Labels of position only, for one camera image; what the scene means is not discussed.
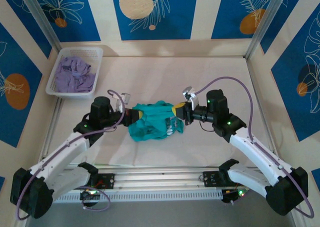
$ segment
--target wire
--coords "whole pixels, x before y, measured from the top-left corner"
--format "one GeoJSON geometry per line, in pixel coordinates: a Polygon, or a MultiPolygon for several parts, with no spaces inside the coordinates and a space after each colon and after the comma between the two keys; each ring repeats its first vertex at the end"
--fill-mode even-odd
{"type": "Polygon", "coordinates": [[[266,156],[268,156],[268,158],[271,159],[277,165],[277,167],[280,170],[282,170],[288,176],[288,178],[292,181],[292,183],[297,188],[297,190],[299,191],[299,193],[303,197],[304,201],[306,202],[306,205],[308,206],[308,208],[310,210],[310,214],[307,214],[307,213],[303,212],[301,209],[298,209],[297,207],[295,207],[294,209],[296,211],[298,211],[300,214],[302,214],[303,216],[307,217],[307,218],[310,218],[310,219],[314,218],[315,217],[314,209],[312,208],[312,205],[309,202],[308,197],[305,195],[304,191],[301,189],[301,187],[299,186],[297,181],[291,176],[291,174],[288,173],[287,170],[285,170],[285,168],[283,168],[281,166],[281,164],[271,154],[269,154],[262,146],[260,146],[257,142],[254,141],[254,137],[252,135],[252,120],[253,120],[253,116],[254,116],[254,102],[252,100],[252,96],[251,96],[248,88],[246,87],[246,85],[243,82],[241,82],[239,79],[237,79],[237,78],[234,78],[234,77],[231,77],[231,76],[222,76],[222,77],[218,77],[218,78],[212,80],[205,87],[203,87],[202,89],[200,89],[198,92],[196,92],[194,94],[195,95],[200,94],[202,91],[204,91],[209,86],[211,86],[213,83],[215,83],[215,82],[217,82],[219,80],[233,80],[233,81],[236,81],[245,89],[245,91],[246,91],[246,93],[247,93],[247,95],[249,97],[249,101],[250,101],[250,118],[249,118],[248,132],[249,132],[249,137],[250,137],[251,141],[254,143],[254,145],[259,150],[261,150],[266,156]]]}
{"type": "Polygon", "coordinates": [[[98,191],[100,194],[104,195],[106,197],[106,199],[108,200],[108,205],[104,208],[89,208],[89,207],[85,206],[85,198],[83,198],[81,204],[82,204],[84,210],[102,212],[102,211],[106,211],[107,209],[109,209],[110,204],[111,204],[111,200],[110,200],[109,196],[105,192],[103,192],[101,189],[90,187],[90,186],[80,186],[80,187],[78,187],[78,189],[98,191]]]}
{"type": "Polygon", "coordinates": [[[94,188],[97,188],[99,185],[106,185],[102,179],[99,180],[99,182],[94,186],[94,188]]]}
{"type": "MultiPolygon", "coordinates": [[[[125,103],[124,103],[123,99],[121,98],[121,96],[120,96],[117,92],[109,89],[109,90],[107,91],[107,93],[108,93],[109,95],[111,95],[111,96],[112,96],[113,94],[115,94],[115,95],[119,98],[119,100],[121,101],[121,104],[122,104],[122,106],[123,106],[123,109],[125,109],[125,103]]],[[[121,121],[123,120],[124,116],[125,116],[125,111],[122,112],[122,115],[121,115],[120,119],[119,119],[114,125],[112,125],[111,127],[107,127],[107,128],[100,129],[100,130],[96,130],[96,131],[92,131],[92,132],[88,132],[88,133],[82,134],[82,135],[74,138],[74,139],[71,140],[69,143],[66,143],[64,146],[62,146],[62,147],[61,147],[56,153],[54,153],[46,162],[44,162],[43,165],[42,165],[39,169],[37,169],[37,170],[35,171],[35,173],[31,176],[31,178],[28,180],[28,182],[27,182],[26,185],[24,186],[24,188],[23,188],[23,190],[22,190],[22,192],[21,192],[21,194],[20,194],[20,196],[19,196],[19,198],[18,198],[18,201],[17,201],[17,203],[16,203],[16,209],[15,209],[15,217],[16,217],[16,219],[19,220],[19,221],[23,221],[23,220],[27,219],[27,218],[30,216],[30,214],[28,214],[27,216],[21,218],[20,215],[19,215],[19,209],[20,209],[20,206],[21,206],[22,199],[23,199],[23,197],[24,197],[27,189],[29,188],[30,184],[32,183],[32,181],[37,177],[37,175],[38,175],[41,171],[43,171],[43,169],[44,169],[57,155],[59,155],[65,148],[69,147],[71,144],[73,144],[74,142],[78,141],[79,139],[81,139],[81,138],[83,138],[83,137],[90,136],[90,135],[95,135],[95,134],[100,134],[100,133],[104,133],[104,132],[108,132],[109,130],[114,129],[115,127],[117,127],[117,125],[119,125],[119,124],[121,123],[121,121]]]]}
{"type": "Polygon", "coordinates": [[[202,127],[201,121],[199,121],[200,127],[202,130],[206,131],[206,132],[215,132],[215,130],[206,130],[202,127]]]}
{"type": "Polygon", "coordinates": [[[234,194],[235,192],[238,192],[238,190],[229,190],[229,192],[225,192],[223,193],[222,195],[223,196],[227,196],[227,195],[230,195],[230,194],[234,194]]]}

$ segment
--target purple cloth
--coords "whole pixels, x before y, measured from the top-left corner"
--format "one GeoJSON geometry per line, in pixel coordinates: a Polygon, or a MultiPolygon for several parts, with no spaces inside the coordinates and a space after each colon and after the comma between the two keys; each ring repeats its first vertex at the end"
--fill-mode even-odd
{"type": "Polygon", "coordinates": [[[61,93],[90,92],[95,82],[95,73],[89,73],[91,65],[77,56],[60,60],[55,71],[55,87],[61,93]]]}

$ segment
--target metal frame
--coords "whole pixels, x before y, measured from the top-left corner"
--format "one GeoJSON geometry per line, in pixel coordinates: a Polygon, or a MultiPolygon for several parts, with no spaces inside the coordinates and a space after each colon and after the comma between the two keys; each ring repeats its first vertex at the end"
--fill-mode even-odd
{"type": "Polygon", "coordinates": [[[280,8],[283,0],[271,0],[266,11],[256,28],[255,33],[253,34],[252,40],[248,46],[248,49],[245,52],[245,59],[249,60],[252,55],[254,54],[255,50],[257,49],[258,45],[260,44],[262,38],[266,34],[272,20],[274,19],[278,9],[280,8]]]}
{"type": "MultiPolygon", "coordinates": [[[[43,13],[37,0],[23,0],[26,6],[29,8],[32,16],[36,20],[37,24],[41,28],[42,32],[48,39],[52,48],[58,53],[61,50],[61,44],[59,39],[43,13]]],[[[258,102],[259,110],[263,119],[263,124],[267,130],[269,145],[273,148],[276,155],[277,148],[275,148],[275,142],[272,137],[270,126],[266,120],[264,114],[263,105],[261,105],[261,94],[255,87],[258,86],[255,77],[252,74],[252,66],[248,60],[252,57],[257,46],[264,34],[266,33],[270,23],[272,22],[276,12],[281,6],[283,0],[271,0],[270,4],[265,12],[255,34],[252,37],[252,41],[248,46],[245,53],[247,60],[248,70],[251,76],[251,80],[254,86],[256,99],[258,102]]],[[[41,149],[41,155],[39,161],[48,155],[49,146],[55,132],[55,128],[59,119],[61,109],[63,107],[63,99],[57,98],[55,108],[52,114],[51,122],[45,137],[41,149]]],[[[221,189],[223,188],[208,188],[204,187],[204,183],[199,179],[203,171],[217,171],[216,167],[145,167],[145,168],[119,168],[117,166],[110,165],[98,165],[101,173],[114,173],[115,185],[114,190],[108,190],[113,202],[117,201],[163,201],[163,200],[182,200],[190,198],[190,200],[211,200],[221,199],[221,189]]],[[[57,200],[58,203],[69,203],[70,201],[79,201],[74,196],[79,196],[79,190],[71,191],[67,196],[63,195],[57,200]]],[[[298,218],[301,226],[306,226],[302,217],[298,218]]],[[[26,226],[26,221],[13,221],[14,226],[26,226]]]]}

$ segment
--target metal rod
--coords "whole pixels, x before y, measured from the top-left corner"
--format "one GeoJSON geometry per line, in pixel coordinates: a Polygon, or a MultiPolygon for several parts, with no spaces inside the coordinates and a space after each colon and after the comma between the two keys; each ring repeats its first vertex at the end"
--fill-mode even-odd
{"type": "Polygon", "coordinates": [[[47,157],[48,153],[49,153],[49,147],[52,141],[52,138],[54,136],[54,132],[56,130],[56,126],[59,120],[59,114],[61,112],[62,106],[64,104],[64,100],[62,98],[57,98],[55,100],[55,106],[54,106],[54,110],[52,113],[52,117],[51,117],[51,121],[48,127],[48,130],[46,132],[46,136],[44,139],[44,144],[42,146],[42,150],[41,150],[41,154],[39,156],[39,160],[41,161],[44,158],[47,157]]]}
{"type": "Polygon", "coordinates": [[[272,20],[274,19],[278,9],[280,8],[284,0],[271,0],[266,11],[256,28],[255,33],[253,34],[252,40],[248,46],[248,49],[245,52],[245,59],[249,60],[254,54],[257,46],[260,44],[262,38],[265,36],[272,20]]]}
{"type": "Polygon", "coordinates": [[[250,77],[251,77],[251,81],[252,81],[252,84],[254,86],[254,94],[255,94],[255,98],[256,98],[256,102],[258,104],[258,107],[259,107],[259,111],[260,111],[260,114],[261,114],[261,117],[262,117],[262,122],[263,122],[263,125],[264,125],[264,128],[266,130],[266,133],[267,133],[267,138],[269,140],[269,147],[271,147],[271,151],[273,153],[275,153],[277,156],[278,155],[278,151],[277,151],[277,148],[276,148],[276,144],[275,144],[275,140],[273,138],[273,135],[272,135],[272,132],[271,132],[271,127],[269,125],[269,122],[267,121],[267,116],[266,116],[266,111],[265,111],[265,108],[262,104],[262,94],[261,94],[261,91],[259,89],[259,85],[258,85],[258,82],[257,82],[257,79],[256,79],[256,76],[253,72],[253,66],[251,64],[250,61],[246,61],[246,64],[248,66],[248,71],[249,71],[249,74],[250,74],[250,77]]]}
{"type": "Polygon", "coordinates": [[[60,41],[37,0],[23,0],[52,48],[59,53],[60,41]]]}

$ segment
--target white table surface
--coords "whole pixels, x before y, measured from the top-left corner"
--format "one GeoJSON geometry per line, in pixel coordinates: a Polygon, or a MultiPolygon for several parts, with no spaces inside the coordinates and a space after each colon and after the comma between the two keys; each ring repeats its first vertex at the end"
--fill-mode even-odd
{"type": "MultiPolygon", "coordinates": [[[[252,131],[265,145],[266,131],[259,112],[254,89],[244,58],[239,57],[104,57],[95,96],[107,96],[107,90],[129,93],[128,108],[136,104],[152,104],[159,100],[177,104],[185,101],[182,91],[188,86],[200,90],[211,80],[221,76],[240,79],[253,97],[252,131]]],[[[198,95],[200,105],[206,105],[209,90],[222,89],[230,112],[249,121],[250,105],[245,90],[235,81],[220,80],[198,95]]],[[[70,135],[83,115],[90,111],[93,99],[66,99],[54,131],[49,152],[55,150],[70,135]]],[[[112,106],[116,101],[111,98],[112,106]]],[[[204,128],[211,128],[204,123],[204,128]]],[[[239,150],[212,132],[203,131],[199,122],[185,126],[163,140],[134,142],[128,128],[119,126],[115,132],[105,133],[88,151],[72,163],[87,161],[91,164],[152,167],[205,167],[219,166],[233,158],[247,166],[251,161],[239,150]]]]}

